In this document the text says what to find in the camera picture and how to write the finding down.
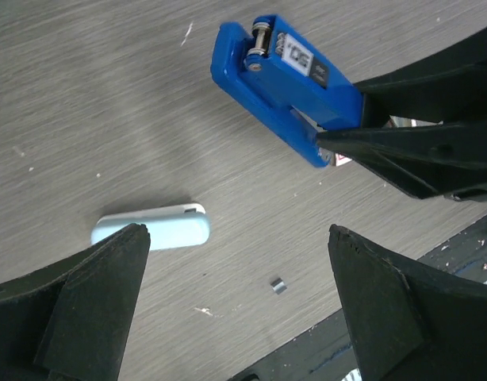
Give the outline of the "small staple strip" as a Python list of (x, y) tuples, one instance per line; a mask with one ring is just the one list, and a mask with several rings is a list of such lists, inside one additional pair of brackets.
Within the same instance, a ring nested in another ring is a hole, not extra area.
[(272, 280), (270, 282), (270, 286), (276, 295), (279, 295), (282, 292), (287, 290), (287, 286), (286, 286), (284, 280), (280, 277), (277, 277), (276, 279)]

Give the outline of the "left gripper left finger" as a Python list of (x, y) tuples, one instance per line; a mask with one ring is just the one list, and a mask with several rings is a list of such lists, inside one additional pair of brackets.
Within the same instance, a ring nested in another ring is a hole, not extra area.
[(0, 380), (116, 380), (150, 235), (130, 224), (0, 284)]

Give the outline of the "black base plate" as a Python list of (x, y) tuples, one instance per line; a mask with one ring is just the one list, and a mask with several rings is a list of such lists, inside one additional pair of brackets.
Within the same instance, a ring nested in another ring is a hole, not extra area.
[(487, 380), (487, 215), (417, 260), (340, 225), (341, 309), (238, 380)]

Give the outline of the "red white staple box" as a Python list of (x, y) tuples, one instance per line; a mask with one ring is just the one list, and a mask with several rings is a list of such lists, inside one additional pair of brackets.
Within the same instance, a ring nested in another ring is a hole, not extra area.
[(340, 155), (340, 154), (335, 154), (334, 155), (334, 161), (333, 161), (333, 165), (335, 167), (339, 167), (339, 166), (342, 166), (344, 164), (348, 164), (352, 161), (351, 158), (348, 158), (346, 156), (343, 156), (343, 155)]

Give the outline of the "light blue small stapler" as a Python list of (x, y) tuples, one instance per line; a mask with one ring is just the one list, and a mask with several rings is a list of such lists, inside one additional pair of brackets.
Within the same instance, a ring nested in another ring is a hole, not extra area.
[(132, 223), (146, 226), (151, 251), (201, 245), (211, 233), (205, 208), (191, 202), (106, 215), (93, 227), (90, 242), (96, 244)]

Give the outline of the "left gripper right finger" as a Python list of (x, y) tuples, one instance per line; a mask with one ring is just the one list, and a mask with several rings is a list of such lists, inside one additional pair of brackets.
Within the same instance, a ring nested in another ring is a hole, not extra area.
[(487, 285), (339, 225), (328, 251), (365, 380), (487, 380)]

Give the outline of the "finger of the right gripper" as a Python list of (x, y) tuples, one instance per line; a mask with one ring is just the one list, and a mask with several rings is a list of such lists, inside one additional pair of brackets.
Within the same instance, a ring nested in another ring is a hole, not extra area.
[(318, 134), (317, 142), (409, 197), (487, 201), (487, 121), (341, 129)]
[(355, 83), (387, 113), (428, 122), (487, 119), (487, 27), (405, 67)]

